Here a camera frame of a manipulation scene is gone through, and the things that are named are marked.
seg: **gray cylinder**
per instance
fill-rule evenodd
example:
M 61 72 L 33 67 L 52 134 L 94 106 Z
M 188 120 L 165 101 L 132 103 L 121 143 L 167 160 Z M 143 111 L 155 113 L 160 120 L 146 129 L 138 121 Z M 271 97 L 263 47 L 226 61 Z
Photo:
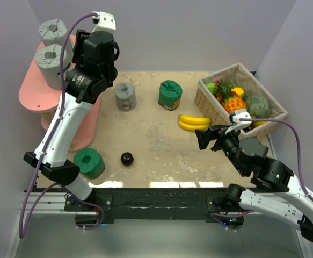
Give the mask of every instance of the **gray cylinder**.
M 39 25 L 39 36 L 45 46 L 50 46 L 53 44 L 62 46 L 66 33 L 67 28 L 64 22 L 60 19 L 48 20 Z M 67 53 L 69 59 L 72 59 L 73 47 L 74 46 L 72 41 L 68 39 L 65 52 Z
M 122 111 L 130 111 L 136 107 L 135 86 L 128 82 L 120 82 L 114 89 L 117 106 Z
M 51 46 L 47 46 L 42 48 L 36 52 L 35 61 L 38 65 L 40 71 L 47 84 L 56 90 L 60 90 L 62 88 L 61 80 L 60 80 L 60 54 L 61 54 L 61 46 L 53 44 Z M 70 59 L 67 54 L 64 53 L 63 58 L 63 76 L 68 71 L 72 70 Z

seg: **bunch of bananas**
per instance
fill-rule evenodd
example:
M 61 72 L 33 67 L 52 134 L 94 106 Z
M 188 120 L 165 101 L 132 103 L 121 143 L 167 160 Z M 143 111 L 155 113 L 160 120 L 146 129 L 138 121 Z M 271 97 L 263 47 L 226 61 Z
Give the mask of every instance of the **bunch of bananas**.
M 189 117 L 179 115 L 179 125 L 182 129 L 194 131 L 196 129 L 205 130 L 210 126 L 211 119 L 207 117 Z

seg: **black ball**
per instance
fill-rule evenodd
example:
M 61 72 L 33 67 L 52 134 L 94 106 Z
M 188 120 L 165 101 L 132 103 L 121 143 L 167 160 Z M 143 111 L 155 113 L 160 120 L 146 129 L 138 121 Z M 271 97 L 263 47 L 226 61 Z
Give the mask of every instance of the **black ball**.
M 131 166 L 134 163 L 134 157 L 130 152 L 124 152 L 120 157 L 121 162 L 124 166 Z

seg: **basket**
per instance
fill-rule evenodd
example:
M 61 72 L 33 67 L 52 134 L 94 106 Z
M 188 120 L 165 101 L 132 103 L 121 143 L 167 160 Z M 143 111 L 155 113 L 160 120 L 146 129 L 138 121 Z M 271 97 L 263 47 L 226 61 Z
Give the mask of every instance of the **basket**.
M 240 63 L 217 71 L 209 76 L 200 79 L 198 89 L 195 96 L 195 104 L 205 117 L 211 118 L 212 125 L 228 125 L 231 124 L 229 114 L 212 93 L 206 88 L 205 83 L 216 82 L 220 79 L 230 80 L 236 87 L 241 87 L 247 96 L 264 96 L 271 105 L 271 113 L 269 118 L 284 119 L 288 112 L 279 104 L 278 101 L 265 89 L 264 86 Z M 239 138 L 255 136 L 257 138 L 264 137 L 271 133 L 278 125 L 275 122 L 266 122 L 249 132 L 241 130 Z

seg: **green cylinder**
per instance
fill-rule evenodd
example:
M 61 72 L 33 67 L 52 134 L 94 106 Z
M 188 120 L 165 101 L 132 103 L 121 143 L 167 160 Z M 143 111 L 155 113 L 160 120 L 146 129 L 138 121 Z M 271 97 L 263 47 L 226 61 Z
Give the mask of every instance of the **green cylinder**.
M 175 81 L 164 81 L 160 84 L 158 103 L 165 109 L 174 110 L 180 104 L 183 89 Z
M 88 179 L 97 178 L 105 169 L 103 158 L 93 148 L 80 150 L 75 154 L 73 162 L 80 167 L 80 173 Z

